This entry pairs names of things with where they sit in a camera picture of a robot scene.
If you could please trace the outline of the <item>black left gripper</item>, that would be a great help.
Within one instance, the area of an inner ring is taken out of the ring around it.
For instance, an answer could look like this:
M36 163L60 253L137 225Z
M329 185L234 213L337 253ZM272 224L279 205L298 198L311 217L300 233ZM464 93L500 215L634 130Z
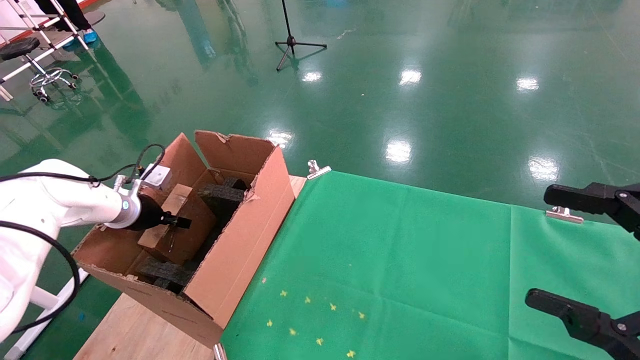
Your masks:
M140 213L132 224L133 231L144 231L162 224L170 227L189 229L192 219L178 215L173 215L169 211L163 210L158 203L146 194L139 194Z

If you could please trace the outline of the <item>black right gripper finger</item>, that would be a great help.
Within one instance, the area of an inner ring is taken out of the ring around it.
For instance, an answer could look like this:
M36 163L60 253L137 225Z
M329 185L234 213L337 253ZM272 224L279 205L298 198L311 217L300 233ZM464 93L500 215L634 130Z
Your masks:
M593 215L607 215L627 232L640 239L640 184L613 186L592 182L577 188L552 184L543 201L553 207Z
M542 289L530 289L525 304L562 321L567 334L598 347L614 360L640 358L640 312L613 318L599 308Z

